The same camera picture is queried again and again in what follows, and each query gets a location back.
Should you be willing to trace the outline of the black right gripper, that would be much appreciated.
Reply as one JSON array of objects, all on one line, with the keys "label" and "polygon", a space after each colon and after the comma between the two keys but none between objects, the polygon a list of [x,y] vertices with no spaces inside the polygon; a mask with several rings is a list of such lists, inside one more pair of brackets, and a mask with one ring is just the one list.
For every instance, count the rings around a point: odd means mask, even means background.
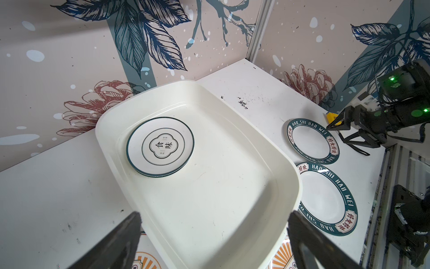
[{"label": "black right gripper", "polygon": [[344,144],[364,156],[370,156],[370,154],[362,148],[379,148],[383,141],[387,141],[388,132],[396,133],[403,128],[400,117],[392,115],[390,110],[369,112],[364,106],[358,105],[343,109],[337,118],[327,125],[327,130],[349,131],[354,126],[362,131],[347,137],[344,137],[341,132],[338,134]]}]

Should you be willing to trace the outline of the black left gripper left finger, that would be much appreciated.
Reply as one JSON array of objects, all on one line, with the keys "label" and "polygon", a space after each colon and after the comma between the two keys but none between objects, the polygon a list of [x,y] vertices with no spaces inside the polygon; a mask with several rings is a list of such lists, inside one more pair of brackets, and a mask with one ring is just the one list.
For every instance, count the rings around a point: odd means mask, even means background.
[{"label": "black left gripper left finger", "polygon": [[132,212],[70,268],[130,269],[140,241],[141,224],[140,213]]}]

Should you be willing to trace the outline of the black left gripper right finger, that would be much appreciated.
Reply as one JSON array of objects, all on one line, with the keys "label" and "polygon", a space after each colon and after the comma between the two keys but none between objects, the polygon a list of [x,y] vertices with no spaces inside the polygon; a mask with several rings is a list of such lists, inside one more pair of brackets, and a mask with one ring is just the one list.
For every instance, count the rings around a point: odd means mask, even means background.
[{"label": "black left gripper right finger", "polygon": [[360,268],[298,211],[291,212],[287,230],[298,269]]}]

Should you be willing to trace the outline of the small white green-rimmed plate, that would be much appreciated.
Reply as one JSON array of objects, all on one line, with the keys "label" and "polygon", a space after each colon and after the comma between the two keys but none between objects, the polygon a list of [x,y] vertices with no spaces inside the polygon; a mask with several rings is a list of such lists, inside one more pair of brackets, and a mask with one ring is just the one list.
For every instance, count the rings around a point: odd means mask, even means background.
[{"label": "small white green-rimmed plate", "polygon": [[157,117],[133,130],[125,152],[135,171],[147,177],[161,178],[185,166],[194,146],[194,134],[183,121]]}]

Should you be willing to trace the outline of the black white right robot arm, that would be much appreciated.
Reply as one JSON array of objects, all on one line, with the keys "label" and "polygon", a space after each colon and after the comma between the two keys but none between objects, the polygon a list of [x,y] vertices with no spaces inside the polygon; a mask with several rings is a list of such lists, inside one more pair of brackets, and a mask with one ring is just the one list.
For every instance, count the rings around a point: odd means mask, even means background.
[{"label": "black white right robot arm", "polygon": [[329,131],[357,131],[342,142],[367,156],[363,148],[379,148],[390,137],[411,143],[424,143],[430,122],[430,66],[413,60],[379,77],[378,103],[374,112],[364,105],[347,106],[328,124]]}]

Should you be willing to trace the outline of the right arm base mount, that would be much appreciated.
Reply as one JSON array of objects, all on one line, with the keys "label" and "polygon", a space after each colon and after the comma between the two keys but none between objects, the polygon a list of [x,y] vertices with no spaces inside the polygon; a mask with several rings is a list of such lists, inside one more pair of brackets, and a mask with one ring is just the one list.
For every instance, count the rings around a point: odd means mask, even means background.
[{"label": "right arm base mount", "polygon": [[430,189],[422,197],[401,185],[394,186],[387,241],[406,256],[413,267],[424,264],[430,250]]}]

